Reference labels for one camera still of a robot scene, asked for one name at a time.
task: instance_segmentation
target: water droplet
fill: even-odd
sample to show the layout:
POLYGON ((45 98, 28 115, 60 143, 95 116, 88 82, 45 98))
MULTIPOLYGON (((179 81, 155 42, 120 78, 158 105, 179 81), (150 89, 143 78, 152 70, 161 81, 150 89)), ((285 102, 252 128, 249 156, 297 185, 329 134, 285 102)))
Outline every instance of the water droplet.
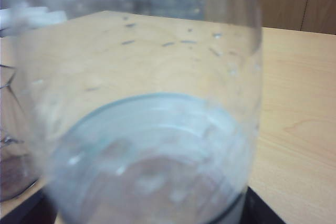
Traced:
POLYGON ((166 182, 166 178, 161 173, 149 172, 142 174, 135 182, 136 189, 143 195, 149 195, 159 190, 166 182))
POLYGON ((230 50, 229 51, 229 55, 236 56, 236 55, 238 55, 238 53, 236 51, 234 51, 234 50, 230 50))
POLYGON ((228 64, 228 72, 230 75, 235 76, 238 74, 238 66, 234 62, 228 64))
POLYGON ((222 37, 222 33, 212 33, 212 36, 215 37, 216 39, 219 39, 222 37))
POLYGON ((39 84, 42 84, 43 82, 44 82, 44 80, 39 79, 39 80, 33 81, 32 84, 33 85, 39 85, 39 84))
POLYGON ((116 170, 116 175, 117 175, 117 176, 120 176, 120 175, 122 175, 125 171, 126 171, 126 168, 125 168, 124 166, 121 166, 121 167, 119 167, 119 168, 116 170))
POLYGON ((131 28, 136 26, 136 23, 126 24, 125 27, 131 28))
POLYGON ((185 44, 196 44, 197 42, 194 40, 181 40, 181 43, 185 43, 185 44))
POLYGON ((174 44, 175 44, 174 42, 167 42, 167 43, 163 44, 162 46, 167 47, 167 46, 172 46, 174 44))
POLYGON ((257 71, 260 71, 260 70, 261 70, 261 65, 258 64, 258 63, 256 63, 256 64, 254 65, 254 68, 255 68, 255 70, 257 70, 257 71))
POLYGON ((88 88, 88 89, 86 89, 86 91, 96 91, 98 89, 99 89, 99 87, 94 87, 94 88, 88 88))
POLYGON ((187 192, 185 190, 175 189, 170 193, 169 199, 174 203, 179 203, 184 200, 186 196, 187 192))
POLYGON ((75 157, 72 157, 71 159, 69 159, 68 165, 73 166, 76 165, 81 159, 80 155, 77 155, 75 157))
POLYGON ((128 40, 128 41, 124 41, 123 43, 121 43, 122 45, 128 45, 128 44, 132 44, 134 43, 135 40, 128 40))
POLYGON ((220 57, 220 56, 223 55, 222 52, 217 52, 215 49, 213 49, 213 48, 211 48, 211 47, 209 47, 209 50, 210 50, 215 56, 217 56, 217 57, 220 57))

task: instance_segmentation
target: glass bottom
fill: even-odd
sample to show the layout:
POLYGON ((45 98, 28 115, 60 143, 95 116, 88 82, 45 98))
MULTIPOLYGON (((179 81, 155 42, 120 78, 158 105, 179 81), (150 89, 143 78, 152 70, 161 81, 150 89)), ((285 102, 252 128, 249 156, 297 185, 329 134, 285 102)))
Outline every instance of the glass bottom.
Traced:
POLYGON ((246 149, 218 106, 183 94, 128 98, 63 137, 49 192, 68 223, 238 223, 246 149))

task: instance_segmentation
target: wooden table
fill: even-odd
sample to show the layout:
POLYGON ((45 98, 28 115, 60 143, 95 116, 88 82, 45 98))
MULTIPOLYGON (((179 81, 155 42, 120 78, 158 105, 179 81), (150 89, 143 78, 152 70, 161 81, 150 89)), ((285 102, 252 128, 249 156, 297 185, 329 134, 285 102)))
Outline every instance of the wooden table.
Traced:
MULTIPOLYGON (((78 37, 68 43, 82 42, 84 26, 104 32, 106 25, 100 21, 100 15, 109 14, 69 22, 67 29, 77 29, 78 37)), ((10 64, 7 41, 1 42, 2 64, 10 64)), ((51 54, 56 50, 50 46, 51 54)), ((332 224, 336 220, 335 80, 336 36, 264 29, 261 133, 249 184, 287 223, 332 224)), ((82 85, 90 89, 96 84, 99 80, 82 85)), ((2 203, 2 216, 41 185, 18 199, 2 203)))

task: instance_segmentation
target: clear glass container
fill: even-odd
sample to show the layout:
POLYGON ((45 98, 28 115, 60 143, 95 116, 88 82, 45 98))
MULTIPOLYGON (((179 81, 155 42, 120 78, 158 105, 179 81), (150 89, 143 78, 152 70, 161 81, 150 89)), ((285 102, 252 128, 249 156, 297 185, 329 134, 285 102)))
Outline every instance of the clear glass container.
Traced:
POLYGON ((66 223, 238 223, 257 0, 10 0, 29 146, 66 223))

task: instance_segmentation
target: black base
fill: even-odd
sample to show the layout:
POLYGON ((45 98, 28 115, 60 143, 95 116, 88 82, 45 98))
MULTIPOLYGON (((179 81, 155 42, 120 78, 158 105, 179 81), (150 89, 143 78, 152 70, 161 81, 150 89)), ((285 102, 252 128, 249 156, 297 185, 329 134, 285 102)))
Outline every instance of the black base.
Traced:
MULTIPOLYGON (((0 224, 53 224, 56 215, 57 210, 40 190, 2 218, 0 224)), ((285 224, 251 188, 247 190, 241 218, 240 224, 285 224)))

